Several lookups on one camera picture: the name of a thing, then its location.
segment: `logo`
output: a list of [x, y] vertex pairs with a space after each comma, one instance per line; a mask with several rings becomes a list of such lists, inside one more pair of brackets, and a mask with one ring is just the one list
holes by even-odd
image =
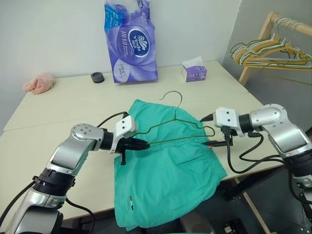
[[146, 56], [150, 48], [147, 36], [141, 30], [131, 29], [128, 37], [135, 56]]
[[142, 8], [144, 6], [144, 3], [142, 1], [138, 1], [139, 8]]

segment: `green cloth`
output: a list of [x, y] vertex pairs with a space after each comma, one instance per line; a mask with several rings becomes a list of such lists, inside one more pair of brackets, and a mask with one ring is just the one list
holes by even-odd
[[[171, 120], [175, 107], [136, 100], [129, 114], [138, 132]], [[177, 109], [176, 117], [196, 122], [190, 114]], [[173, 121], [137, 138], [147, 142], [206, 135], [192, 124]], [[201, 143], [206, 137], [151, 145], [143, 151], [126, 151], [126, 165], [115, 158], [115, 214], [117, 224], [131, 230], [149, 228], [172, 221], [210, 198], [226, 176], [214, 151]]]

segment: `tissue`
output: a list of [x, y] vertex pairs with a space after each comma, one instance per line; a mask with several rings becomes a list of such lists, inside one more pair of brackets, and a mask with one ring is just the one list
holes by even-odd
[[207, 69], [201, 57], [194, 58], [182, 63], [182, 75], [186, 82], [204, 80], [206, 78]]
[[107, 0], [105, 34], [114, 81], [157, 80], [155, 27], [148, 0]]

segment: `black cable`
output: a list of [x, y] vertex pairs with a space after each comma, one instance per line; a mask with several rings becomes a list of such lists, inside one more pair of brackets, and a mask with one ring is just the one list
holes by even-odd
[[24, 192], [26, 192], [28, 189], [31, 188], [31, 186], [33, 186], [35, 184], [34, 181], [32, 181], [29, 185], [27, 185], [22, 191], [19, 192], [19, 194], [17, 194], [15, 196], [15, 198], [13, 198], [13, 200], [10, 202], [10, 204], [5, 208], [3, 214], [0, 217], [0, 227], [6, 217], [6, 215], [9, 213], [10, 209], [12, 208], [12, 206], [14, 205], [14, 203], [20, 198], [20, 196], [23, 195]]
[[299, 197], [293, 190], [293, 177], [292, 177], [292, 173], [291, 171], [288, 171], [288, 185], [289, 185], [289, 190], [291, 191], [291, 194], [293, 195], [293, 197], [295, 199], [297, 199], [298, 201], [300, 202], [303, 202], [303, 203], [307, 203], [307, 204], [310, 204], [312, 205], [312, 201], [309, 201], [309, 200], [306, 200], [302, 197]]
[[108, 117], [107, 119], [105, 119], [102, 123], [100, 123], [100, 124], [97, 126], [97, 128], [99, 128], [100, 126], [102, 126], [106, 121], [110, 120], [111, 118], [113, 118], [113, 117], [115, 117], [115, 116], [119, 116], [119, 115], [123, 115], [123, 118], [125, 118], [125, 117], [128, 116], [129, 114], [128, 114], [127, 112], [125, 112], [125, 111], [119, 112], [119, 113], [117, 113], [117, 114], [114, 114], [114, 115]]
[[[241, 155], [244, 156], [245, 154], [247, 153], [250, 153], [252, 150], [254, 150], [255, 148], [257, 148], [259, 145], [261, 145], [262, 139], [260, 139], [259, 143], [257, 143], [255, 146], [253, 146], [252, 148], [250, 148], [249, 150], [245, 151], [244, 153], [242, 153]], [[228, 152], [228, 164], [229, 164], [229, 167], [230, 169], [237, 173], [237, 174], [243, 174], [243, 173], [246, 173], [247, 171], [249, 171], [250, 169], [254, 168], [255, 166], [257, 166], [258, 164], [260, 164], [261, 162], [267, 162], [267, 161], [275, 161], [275, 162], [281, 162], [281, 163], [284, 163], [284, 161], [282, 160], [279, 160], [279, 159], [272, 159], [272, 157], [277, 157], [275, 155], [272, 155], [272, 156], [267, 156], [267, 157], [264, 157], [263, 159], [260, 159], [260, 160], [253, 160], [255, 161], [255, 163], [253, 165], [251, 165], [250, 167], [246, 168], [245, 170], [243, 171], [237, 171], [233, 168], [232, 166], [232, 163], [231, 163], [231, 149], [230, 149], [230, 140], [229, 139], [226, 139], [226, 145], [227, 145], [227, 152]]]
[[84, 210], [84, 211], [86, 211], [86, 212], [88, 212], [90, 214], [91, 219], [92, 219], [92, 223], [91, 223], [91, 228], [90, 228], [89, 234], [91, 234], [93, 232], [93, 228], [94, 228], [94, 225], [95, 225], [95, 222], [96, 222], [96, 218], [95, 218], [94, 214], [92, 213], [92, 211], [90, 211], [88, 208], [85, 208], [83, 206], [80, 206], [80, 205], [77, 205], [77, 204], [71, 202], [68, 198], [66, 198], [66, 202], [69, 205], [71, 205], [73, 207], [76, 207], [78, 209]]

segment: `wooden clothes rack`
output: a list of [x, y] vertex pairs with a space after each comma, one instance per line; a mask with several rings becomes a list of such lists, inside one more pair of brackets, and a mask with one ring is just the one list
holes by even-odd
[[[263, 26], [262, 26], [262, 29], [261, 29], [261, 32], [258, 36], [258, 39], [268, 39], [270, 34], [271, 34], [271, 31], [272, 31], [272, 28], [273, 28], [273, 23], [275, 23], [278, 18], [275, 17], [275, 16], [279, 16], [279, 14], [276, 12], [276, 11], [272, 11], [268, 14]], [[291, 22], [288, 22], [285, 24], [285, 26], [289, 26]], [[299, 26], [297, 26], [295, 28], [295, 30], [299, 33], [303, 33], [303, 34], [306, 34], [310, 37], [312, 37], [312, 27], [307, 25], [307, 24], [300, 24]], [[242, 72], [242, 74], [240, 75], [240, 78], [239, 78], [239, 82], [245, 86], [251, 72], [253, 71], [253, 67], [244, 67], [244, 70]]]

